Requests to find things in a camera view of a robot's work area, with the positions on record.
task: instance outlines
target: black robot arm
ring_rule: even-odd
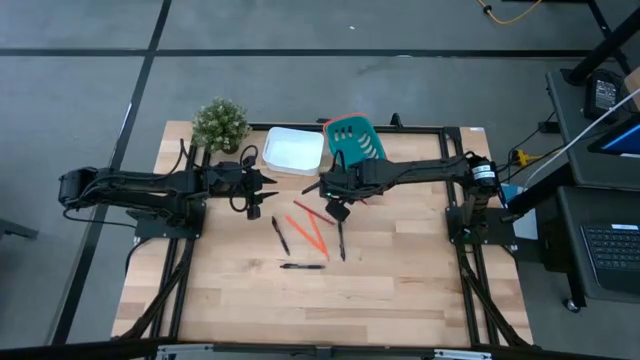
[[[463,156],[439,160],[421,160],[394,163],[385,159],[366,159],[346,170],[333,166],[320,174],[320,181],[303,193],[319,188],[320,196],[328,198],[327,212],[338,221],[349,215],[346,203],[353,204],[374,195],[382,195],[401,184],[453,181],[472,197],[466,220],[482,222],[482,213],[489,199],[499,194],[495,163],[472,152]]]
[[[238,212],[247,212],[250,220],[260,217],[259,205],[276,192],[258,194],[263,184],[274,180],[253,169],[255,156],[243,164],[220,162],[192,170],[166,175],[116,171],[110,168],[81,168],[60,177],[58,201],[66,210],[78,210],[97,204],[130,209],[128,214],[141,218],[162,219],[169,227],[190,228],[201,224],[193,216],[193,204],[206,198],[230,198]],[[244,198],[237,208],[233,198]]]

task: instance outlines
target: potted plant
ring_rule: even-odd
[[[214,153],[222,150],[227,154],[238,151],[240,143],[251,131],[246,119],[247,110],[231,100],[213,99],[203,106],[193,119],[193,142]]]

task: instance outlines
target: white plastic tray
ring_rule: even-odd
[[[274,171],[315,176],[323,147],[321,133],[274,127],[267,134],[262,159]]]

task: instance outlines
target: wooden table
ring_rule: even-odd
[[[488,155],[482,128],[460,130],[465,151]],[[240,148],[247,144],[261,148],[265,136],[266,132],[254,131]],[[156,173],[172,167],[180,138],[191,139],[191,124],[168,122]],[[380,134],[380,138],[392,161],[441,157],[435,135]],[[327,149],[325,146],[324,169],[331,163]],[[212,163],[237,161],[238,156],[218,153]],[[346,262],[339,256],[337,227],[317,221],[331,257],[327,262],[284,219],[292,216],[313,234],[307,215],[292,201],[297,198],[324,213],[326,202],[317,192],[300,195],[317,177],[272,172],[262,160],[257,168],[278,181],[265,190],[280,192],[261,206],[260,219],[248,221],[245,214],[233,212],[228,199],[207,201],[205,229],[194,250],[180,340],[469,346],[460,275],[443,213],[448,204],[444,183],[397,186],[384,196],[369,199],[368,205],[354,204],[344,225]],[[271,226],[271,215],[279,220],[291,257],[284,254]],[[113,335],[128,330],[156,295],[167,244],[167,239],[152,240],[132,257]],[[483,249],[493,300],[520,336],[531,341],[512,258],[498,246]],[[326,269],[283,270],[279,268],[283,262],[324,263]],[[169,327],[172,301],[165,308],[162,335]],[[475,305],[481,338],[486,341],[477,299]]]

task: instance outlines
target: orange marker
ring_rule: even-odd
[[[307,232],[304,231],[304,229],[302,229],[302,227],[298,225],[298,223],[296,223],[291,218],[291,216],[286,216],[285,219],[287,219],[289,224],[291,224],[296,230],[298,230],[298,232],[302,234],[302,236],[304,236],[305,239],[307,239],[311,243],[311,245],[313,245],[316,249],[322,251],[322,253],[327,257],[327,260],[329,260],[329,253],[327,252],[327,247],[325,246],[324,241],[320,236],[320,231],[318,231],[318,227],[316,226],[316,223],[313,220],[313,216],[311,215],[311,213],[307,213],[307,214],[309,215],[309,219],[311,219],[311,225],[313,226],[313,230],[315,231],[316,236],[318,237],[318,241],[316,241],[311,235],[307,234]]]

